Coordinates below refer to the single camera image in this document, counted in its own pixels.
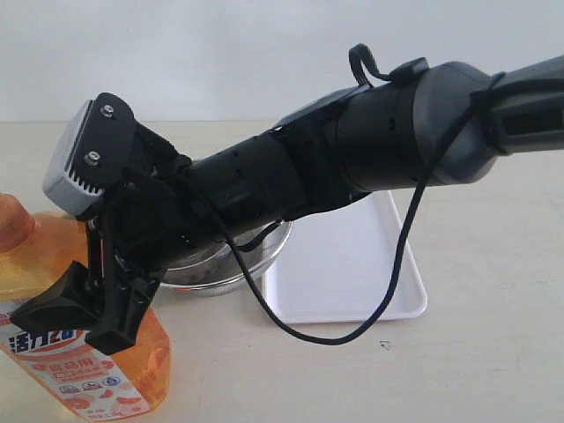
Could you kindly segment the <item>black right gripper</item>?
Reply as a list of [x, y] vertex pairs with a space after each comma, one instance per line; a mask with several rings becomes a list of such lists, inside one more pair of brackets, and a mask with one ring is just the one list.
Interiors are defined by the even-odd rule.
[[[106, 275], [123, 263], [143, 275], [164, 271], [198, 251], [197, 215], [185, 167], [102, 167], [86, 180], [101, 196], [85, 211], [88, 264]], [[103, 290], [73, 261], [47, 290], [19, 306], [11, 322], [22, 330], [88, 330], [86, 343], [105, 355], [131, 348], [158, 278], [114, 275]]]

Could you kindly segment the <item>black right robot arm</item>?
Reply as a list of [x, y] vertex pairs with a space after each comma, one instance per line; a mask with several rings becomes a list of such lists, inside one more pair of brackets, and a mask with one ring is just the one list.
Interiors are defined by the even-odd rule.
[[417, 58], [381, 74], [349, 52], [356, 85], [202, 160], [179, 153], [112, 93], [67, 126], [44, 194], [86, 224], [87, 264], [72, 263], [11, 321], [42, 334], [85, 330], [105, 354], [136, 342], [165, 271], [215, 243], [331, 212], [368, 194], [414, 191], [378, 318], [396, 290], [424, 190], [482, 178], [499, 156], [563, 146], [563, 60], [488, 75]]

